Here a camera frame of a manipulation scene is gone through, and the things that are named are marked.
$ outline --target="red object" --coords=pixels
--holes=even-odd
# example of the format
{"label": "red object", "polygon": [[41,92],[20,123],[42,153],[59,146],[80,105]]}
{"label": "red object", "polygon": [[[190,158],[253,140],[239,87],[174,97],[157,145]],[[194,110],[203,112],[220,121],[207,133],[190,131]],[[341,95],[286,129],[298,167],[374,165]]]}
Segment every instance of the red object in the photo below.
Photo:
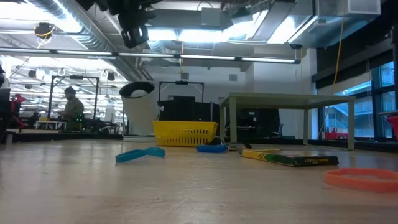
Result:
{"label": "red object", "polygon": [[[380,179],[365,179],[352,176],[378,177]],[[367,190],[378,193],[398,192],[398,172],[389,170],[359,168],[330,170],[325,172],[325,182],[353,190]]]}
{"label": "red object", "polygon": [[398,140],[398,115],[387,117],[387,120],[391,123],[391,126],[396,134]]}
{"label": "red object", "polygon": [[331,128],[331,133],[325,133],[325,139],[348,139],[348,133],[338,133],[337,128]]}

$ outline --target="table leg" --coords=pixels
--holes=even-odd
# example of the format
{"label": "table leg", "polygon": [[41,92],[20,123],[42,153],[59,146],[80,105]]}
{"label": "table leg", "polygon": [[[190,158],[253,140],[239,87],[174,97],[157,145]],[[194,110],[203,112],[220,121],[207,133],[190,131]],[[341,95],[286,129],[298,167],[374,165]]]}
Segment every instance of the table leg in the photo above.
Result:
{"label": "table leg", "polygon": [[220,106],[220,139],[225,142],[224,106]]}
{"label": "table leg", "polygon": [[229,129],[231,133],[231,142],[238,141],[238,133],[236,130],[236,98],[229,98]]}
{"label": "table leg", "polygon": [[303,133],[303,143],[308,145],[308,109],[304,110],[304,133]]}
{"label": "table leg", "polygon": [[355,101],[348,102],[348,150],[355,145]]}

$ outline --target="table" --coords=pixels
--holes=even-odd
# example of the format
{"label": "table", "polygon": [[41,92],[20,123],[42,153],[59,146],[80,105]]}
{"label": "table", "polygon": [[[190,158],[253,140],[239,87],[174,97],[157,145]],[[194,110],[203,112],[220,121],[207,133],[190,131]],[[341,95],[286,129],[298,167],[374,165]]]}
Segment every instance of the table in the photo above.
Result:
{"label": "table", "polygon": [[47,130],[49,128],[49,123],[50,124],[55,124],[55,129],[58,129],[58,124],[64,124],[64,130],[67,129],[67,123],[64,121],[36,121],[36,129],[39,128],[39,123],[45,123],[45,129]]}
{"label": "table", "polygon": [[348,103],[348,150],[354,150],[355,96],[293,95],[277,93],[230,92],[220,100],[220,138],[225,139],[224,108],[229,107],[231,142],[238,140],[236,131],[237,108],[274,108],[304,110],[303,142],[308,145],[308,111],[314,108]]}

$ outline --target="teal plastic piece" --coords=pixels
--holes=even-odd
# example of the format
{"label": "teal plastic piece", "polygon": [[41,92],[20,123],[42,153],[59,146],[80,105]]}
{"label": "teal plastic piece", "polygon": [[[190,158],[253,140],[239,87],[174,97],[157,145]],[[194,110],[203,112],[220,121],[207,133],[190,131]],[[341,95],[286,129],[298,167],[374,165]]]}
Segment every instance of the teal plastic piece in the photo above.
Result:
{"label": "teal plastic piece", "polygon": [[158,156],[158,157],[165,157],[166,151],[159,147],[149,147],[147,149],[135,149],[129,152],[125,152],[115,156],[116,162],[127,162],[133,159],[138,159],[142,156]]}

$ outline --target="crayola box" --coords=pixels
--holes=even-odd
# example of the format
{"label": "crayola box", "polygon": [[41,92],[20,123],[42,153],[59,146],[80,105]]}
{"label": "crayola box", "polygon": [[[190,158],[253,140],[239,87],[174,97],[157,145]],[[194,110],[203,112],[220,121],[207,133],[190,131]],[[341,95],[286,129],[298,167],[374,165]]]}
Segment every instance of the crayola box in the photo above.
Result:
{"label": "crayola box", "polygon": [[280,151],[272,150],[247,150],[242,151],[242,157],[258,159],[261,161],[275,162],[292,167],[314,165],[337,165],[337,156],[325,156],[314,152]]}

